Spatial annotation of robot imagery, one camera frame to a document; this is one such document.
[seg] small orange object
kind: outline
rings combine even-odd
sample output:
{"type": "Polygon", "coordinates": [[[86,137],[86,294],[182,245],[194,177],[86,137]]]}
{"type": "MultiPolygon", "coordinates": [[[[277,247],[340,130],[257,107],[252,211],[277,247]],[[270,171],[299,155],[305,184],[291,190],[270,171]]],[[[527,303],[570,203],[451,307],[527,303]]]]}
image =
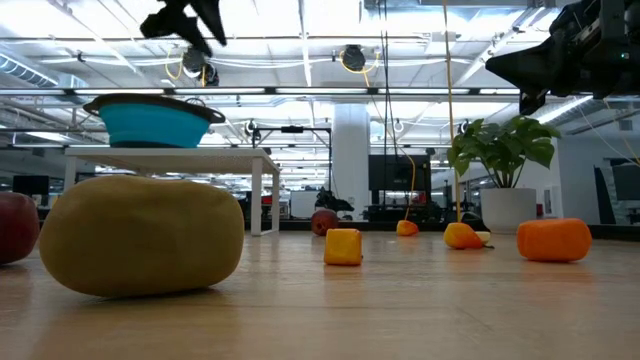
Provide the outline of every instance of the small orange object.
{"type": "Polygon", "coordinates": [[[444,232],[444,242],[454,249],[482,249],[482,239],[471,226],[463,223],[451,223],[444,232]]]}
{"type": "Polygon", "coordinates": [[[518,227],[520,255],[532,261],[577,261],[590,248],[591,232],[580,219],[534,220],[518,227]]]}
{"type": "Polygon", "coordinates": [[[398,226],[396,227],[396,233],[398,236],[413,236],[420,232],[418,230],[418,225],[412,223],[407,220],[398,221],[398,226]]]}
{"type": "Polygon", "coordinates": [[[330,229],[324,247],[327,265],[362,264],[362,234],[356,229],[330,229]]]}

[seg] yellow block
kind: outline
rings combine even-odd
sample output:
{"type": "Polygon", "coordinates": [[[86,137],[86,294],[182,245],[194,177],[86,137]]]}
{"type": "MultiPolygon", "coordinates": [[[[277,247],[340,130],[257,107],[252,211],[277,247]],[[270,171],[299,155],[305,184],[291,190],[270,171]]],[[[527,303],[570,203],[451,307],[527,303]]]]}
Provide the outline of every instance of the yellow block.
{"type": "Polygon", "coordinates": [[[362,264],[362,234],[356,229],[331,229],[324,247],[327,265],[358,266],[362,264]]]}

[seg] column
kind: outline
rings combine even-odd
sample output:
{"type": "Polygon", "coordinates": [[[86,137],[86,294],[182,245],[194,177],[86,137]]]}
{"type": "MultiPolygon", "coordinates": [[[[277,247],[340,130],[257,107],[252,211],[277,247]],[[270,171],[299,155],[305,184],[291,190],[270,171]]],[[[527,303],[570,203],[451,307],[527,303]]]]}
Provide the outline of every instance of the column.
{"type": "Polygon", "coordinates": [[[370,116],[364,104],[337,104],[334,111],[333,194],[354,207],[355,211],[350,213],[354,220],[362,220],[362,212],[370,201],[370,116]]]}

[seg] table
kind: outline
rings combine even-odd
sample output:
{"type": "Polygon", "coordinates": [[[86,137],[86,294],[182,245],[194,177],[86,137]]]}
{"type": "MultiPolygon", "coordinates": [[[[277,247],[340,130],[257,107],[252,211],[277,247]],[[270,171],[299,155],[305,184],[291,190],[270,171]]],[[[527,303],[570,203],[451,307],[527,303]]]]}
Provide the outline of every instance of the table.
{"type": "MultiPolygon", "coordinates": [[[[127,149],[109,147],[71,147],[65,152],[66,191],[75,184],[77,159],[135,171],[154,173],[251,174],[251,235],[261,236],[262,174],[273,175],[272,214],[279,213],[280,169],[262,149],[127,149]]],[[[278,231],[280,217],[272,216],[271,231],[278,231]]]]}

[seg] bowl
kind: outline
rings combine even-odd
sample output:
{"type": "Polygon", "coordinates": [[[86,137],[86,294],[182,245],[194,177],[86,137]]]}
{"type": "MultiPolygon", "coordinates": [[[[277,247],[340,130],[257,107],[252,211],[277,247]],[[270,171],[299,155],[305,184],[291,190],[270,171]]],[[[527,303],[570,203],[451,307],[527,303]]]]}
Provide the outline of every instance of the bowl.
{"type": "Polygon", "coordinates": [[[112,147],[196,148],[209,125],[226,121],[217,110],[159,95],[101,95],[83,108],[102,118],[112,147]]]}

